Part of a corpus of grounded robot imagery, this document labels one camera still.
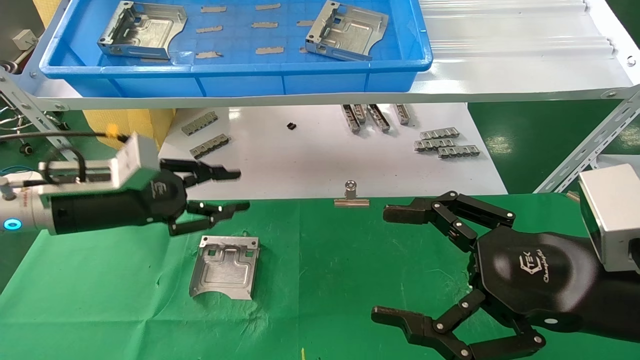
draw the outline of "robotic hand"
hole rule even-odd
[[[593,224],[599,225],[591,228],[592,239],[556,233],[520,233],[512,229],[516,218],[512,211],[456,192],[435,199],[416,198],[409,206],[387,206],[383,213],[387,222],[432,223],[460,250],[470,252],[467,270],[472,291],[438,318],[376,306],[371,319],[401,328],[409,343],[433,348],[445,359],[505,360],[530,356],[546,344],[544,336],[532,326],[640,342],[637,326],[640,275],[629,267],[631,264],[637,270],[633,261],[635,235],[628,233],[628,224],[621,224],[620,214],[603,211],[607,203],[616,202],[617,199],[612,199],[615,192],[622,190],[623,199],[630,200],[629,192],[638,193],[640,181],[630,167],[617,174],[612,170],[583,174],[580,177],[583,217],[588,227],[589,219],[597,218]],[[625,186],[612,184],[632,177],[635,181]],[[629,219],[637,223],[637,212],[633,215]],[[491,230],[478,238],[459,217]],[[615,226],[627,231],[626,238],[619,232],[612,234]],[[638,228],[633,230],[637,235]],[[615,239],[611,245],[618,246],[623,238],[627,248],[618,258],[624,263],[617,264],[618,271],[607,271],[613,264],[603,266],[603,263],[614,254],[605,255],[602,249],[607,245],[603,243]],[[512,328],[515,335],[471,345],[460,341],[453,331],[478,309]]]
[[[237,179],[240,171],[199,161],[158,162],[155,142],[137,134],[111,160],[85,161],[76,155],[78,163],[41,163],[44,180],[37,173],[19,181],[0,177],[0,233],[45,229],[69,234],[164,222],[169,234],[176,236],[210,229],[249,208],[248,202],[226,206],[188,202],[186,188],[209,180]],[[204,217],[176,223],[185,211]]]

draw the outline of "metal rack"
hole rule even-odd
[[[640,108],[640,50],[605,0],[422,0],[435,61],[406,93],[145,99],[81,97],[66,82],[42,75],[42,53],[68,2],[62,0],[23,75],[0,71],[0,91],[41,131],[55,129],[42,116],[47,110],[621,100],[536,189],[560,192]]]

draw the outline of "sheet metal part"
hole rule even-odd
[[[361,124],[364,124],[367,120],[367,110],[365,110],[362,104],[352,104],[353,113],[356,115],[356,119]]]
[[[197,133],[198,131],[204,129],[205,127],[213,124],[217,119],[218,119],[218,116],[216,115],[216,112],[211,111],[195,119],[189,124],[186,124],[185,126],[183,126],[182,132],[187,136],[191,136]]]
[[[184,7],[120,1],[98,40],[106,55],[169,59],[169,43],[187,22]]]
[[[367,105],[367,109],[369,110],[369,113],[371,114],[373,121],[380,128],[380,130],[382,130],[383,133],[386,133],[389,131],[389,129],[391,129],[391,126],[389,125],[389,121],[387,121],[387,118],[382,113],[378,105],[369,104]]]
[[[446,127],[444,129],[429,130],[420,133],[420,138],[425,140],[457,138],[458,136],[460,136],[460,132],[455,127]]]
[[[193,149],[189,150],[194,159],[200,159],[202,156],[209,154],[210,152],[223,147],[224,145],[229,143],[231,140],[230,137],[224,134],[220,134],[215,138],[209,140],[208,142],[203,143],[202,145],[196,146]]]
[[[406,106],[404,104],[395,104],[394,109],[398,115],[400,125],[408,125],[409,120],[411,120],[411,116],[409,116],[409,111],[406,109]]]
[[[357,188],[354,180],[347,181],[344,184],[344,199],[334,199],[333,205],[336,208],[368,208],[369,199],[358,199]]]
[[[251,300],[259,255],[258,238],[203,236],[189,295],[215,291],[234,300]]]
[[[328,0],[309,30],[305,46],[311,53],[339,60],[369,61],[369,51],[382,40],[388,20],[386,14]]]
[[[453,147],[438,148],[438,157],[440,159],[462,158],[480,155],[480,149],[475,145],[462,145]]]
[[[417,152],[433,151],[440,147],[454,147],[456,144],[451,139],[418,140],[413,143]]]
[[[353,111],[353,108],[349,104],[342,104],[342,114],[344,118],[347,120],[347,125],[349,126],[349,130],[352,133],[357,134],[360,132],[360,124],[356,119],[356,115]]]

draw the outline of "metal connector strip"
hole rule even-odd
[[[353,113],[356,115],[358,122],[364,124],[367,120],[367,112],[364,110],[364,106],[362,106],[362,104],[352,104],[351,108],[353,108]]]
[[[382,114],[382,111],[380,110],[378,105],[369,104],[367,105],[367,109],[369,110],[369,113],[371,114],[373,121],[380,128],[380,130],[382,130],[383,133],[386,133],[387,131],[389,131],[389,129],[391,129],[391,126],[389,125],[389,121],[387,121],[387,118],[385,118],[385,115]]]
[[[460,132],[455,127],[423,131],[420,133],[420,138],[424,140],[457,138],[458,136],[460,136]]]
[[[356,119],[356,115],[353,112],[353,108],[348,104],[342,105],[342,114],[344,114],[344,118],[347,120],[347,125],[349,125],[349,129],[352,133],[357,134],[360,132],[360,124]]]
[[[462,157],[478,156],[478,155],[480,155],[480,150],[475,145],[441,147],[438,149],[438,157],[440,159],[462,158]]]
[[[395,104],[394,109],[396,109],[400,125],[408,125],[411,116],[409,116],[409,111],[407,111],[406,106],[404,104]]]
[[[229,140],[231,140],[230,137],[224,134],[220,134],[215,138],[209,140],[208,142],[205,142],[202,145],[194,147],[193,149],[189,150],[189,152],[191,153],[193,158],[197,160],[197,159],[200,159],[202,156],[209,154],[213,150],[216,150],[228,144]]]
[[[451,139],[418,140],[413,143],[417,152],[432,151],[440,147],[454,147],[456,144]]]
[[[202,115],[201,117],[195,119],[189,124],[186,124],[185,126],[183,126],[182,132],[187,136],[191,136],[197,133],[198,131],[204,129],[205,127],[213,124],[217,119],[218,119],[218,116],[216,115],[215,111],[206,113],[205,115]]]

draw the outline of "green cloth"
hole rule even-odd
[[[562,195],[482,199],[516,213],[517,230],[586,235],[578,204]],[[439,359],[370,320],[375,305],[439,316],[468,291],[468,255],[432,225],[382,221],[385,204],[410,200],[373,199],[368,209],[253,201],[176,238],[163,225],[41,234],[0,295],[0,359],[285,360],[302,348],[308,360]],[[243,233],[262,245],[254,300],[189,297],[201,235]],[[548,345],[537,359],[637,357],[638,344],[541,333]],[[456,334],[472,343],[512,332],[479,311]]]

